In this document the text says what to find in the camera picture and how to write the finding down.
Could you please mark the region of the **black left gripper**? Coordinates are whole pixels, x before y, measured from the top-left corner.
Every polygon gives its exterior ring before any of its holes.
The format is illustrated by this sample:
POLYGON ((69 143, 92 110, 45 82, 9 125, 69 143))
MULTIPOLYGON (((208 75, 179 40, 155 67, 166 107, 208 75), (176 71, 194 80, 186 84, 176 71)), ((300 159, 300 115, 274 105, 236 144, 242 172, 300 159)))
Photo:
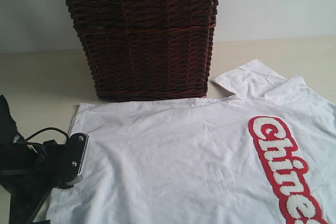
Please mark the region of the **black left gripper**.
POLYGON ((59 173, 65 144, 50 140, 35 148, 1 144, 1 186, 10 193, 9 223, 33 223, 52 189, 68 188, 59 173))

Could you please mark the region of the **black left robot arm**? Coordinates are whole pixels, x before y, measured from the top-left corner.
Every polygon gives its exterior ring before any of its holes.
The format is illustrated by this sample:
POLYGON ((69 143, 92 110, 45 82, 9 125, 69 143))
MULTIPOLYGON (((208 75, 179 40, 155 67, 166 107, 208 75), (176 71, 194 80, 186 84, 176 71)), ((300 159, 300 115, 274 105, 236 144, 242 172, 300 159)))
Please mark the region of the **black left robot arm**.
POLYGON ((55 140, 30 142, 17 129, 1 96, 1 186, 10 193, 9 223, 34 223, 54 187, 61 184, 64 146, 55 140))

